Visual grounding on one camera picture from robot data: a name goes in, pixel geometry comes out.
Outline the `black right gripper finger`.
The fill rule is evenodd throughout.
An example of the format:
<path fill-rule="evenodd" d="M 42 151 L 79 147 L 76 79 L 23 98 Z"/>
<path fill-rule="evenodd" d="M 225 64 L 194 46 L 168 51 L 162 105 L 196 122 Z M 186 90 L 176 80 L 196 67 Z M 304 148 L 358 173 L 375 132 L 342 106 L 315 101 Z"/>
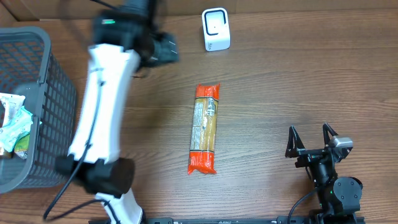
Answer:
<path fill-rule="evenodd" d="M 285 157 L 299 157 L 305 151 L 305 146 L 294 126 L 289 128 L 289 137 Z"/>
<path fill-rule="evenodd" d="M 328 123 L 324 123 L 322 129 L 325 146 L 336 146 L 335 136 L 338 135 L 337 132 Z"/>

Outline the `orange spaghetti pasta packet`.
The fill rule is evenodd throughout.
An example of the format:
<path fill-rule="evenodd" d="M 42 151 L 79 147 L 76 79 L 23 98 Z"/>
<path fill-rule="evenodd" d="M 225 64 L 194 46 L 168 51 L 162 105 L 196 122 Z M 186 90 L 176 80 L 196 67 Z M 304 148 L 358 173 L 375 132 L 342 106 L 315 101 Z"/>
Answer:
<path fill-rule="evenodd" d="M 215 141 L 220 84 L 197 85 L 187 173 L 216 174 Z"/>

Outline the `light blue snack packet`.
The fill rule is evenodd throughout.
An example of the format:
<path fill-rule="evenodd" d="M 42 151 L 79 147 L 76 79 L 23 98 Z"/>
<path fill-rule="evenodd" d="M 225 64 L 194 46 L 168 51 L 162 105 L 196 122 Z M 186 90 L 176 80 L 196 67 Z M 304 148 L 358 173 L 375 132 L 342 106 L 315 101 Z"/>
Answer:
<path fill-rule="evenodd" d="M 16 142 L 30 133 L 32 113 L 22 106 L 7 126 L 1 128 L 1 147 L 12 152 Z"/>

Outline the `white tube with tan cap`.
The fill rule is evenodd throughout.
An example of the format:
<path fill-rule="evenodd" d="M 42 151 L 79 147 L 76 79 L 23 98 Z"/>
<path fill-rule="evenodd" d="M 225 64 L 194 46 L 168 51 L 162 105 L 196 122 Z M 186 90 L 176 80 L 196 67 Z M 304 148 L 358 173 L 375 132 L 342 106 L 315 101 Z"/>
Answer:
<path fill-rule="evenodd" d="M 7 126 L 19 109 L 23 106 L 25 96 L 1 93 L 1 104 L 5 109 L 5 115 L 2 126 Z"/>

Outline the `green snack packet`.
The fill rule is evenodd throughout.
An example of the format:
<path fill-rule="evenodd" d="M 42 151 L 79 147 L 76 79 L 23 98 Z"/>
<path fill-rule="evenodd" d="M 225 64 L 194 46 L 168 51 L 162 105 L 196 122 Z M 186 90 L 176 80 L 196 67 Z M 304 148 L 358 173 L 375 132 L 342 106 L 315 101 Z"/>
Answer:
<path fill-rule="evenodd" d="M 14 154 L 21 159 L 27 159 L 29 150 L 30 134 L 20 138 L 14 146 Z"/>

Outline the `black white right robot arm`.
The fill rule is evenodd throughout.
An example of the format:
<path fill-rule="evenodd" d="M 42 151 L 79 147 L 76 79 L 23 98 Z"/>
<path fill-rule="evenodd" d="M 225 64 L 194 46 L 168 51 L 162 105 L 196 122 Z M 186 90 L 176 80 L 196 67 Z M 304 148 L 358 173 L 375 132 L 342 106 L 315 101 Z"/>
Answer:
<path fill-rule="evenodd" d="M 335 169 L 335 165 L 352 151 L 353 140 L 337 134 L 328 123 L 322 130 L 324 147 L 306 149 L 298 132 L 291 126 L 285 157 L 296 158 L 296 168 L 307 170 L 323 214 L 343 216 L 358 212 L 363 184 L 355 177 L 339 177 Z"/>

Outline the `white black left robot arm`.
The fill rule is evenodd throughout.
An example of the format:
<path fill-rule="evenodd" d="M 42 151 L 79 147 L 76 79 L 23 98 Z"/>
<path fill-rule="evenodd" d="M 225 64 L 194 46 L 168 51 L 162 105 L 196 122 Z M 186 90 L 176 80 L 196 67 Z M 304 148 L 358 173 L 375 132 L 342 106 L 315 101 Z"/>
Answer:
<path fill-rule="evenodd" d="M 145 223 L 132 191 L 135 164 L 120 155 L 123 111 L 131 80 L 142 68 L 179 59 L 173 35 L 155 22 L 157 1 L 106 5 L 93 19 L 88 77 L 73 141 L 55 169 L 102 204 L 108 223 Z"/>

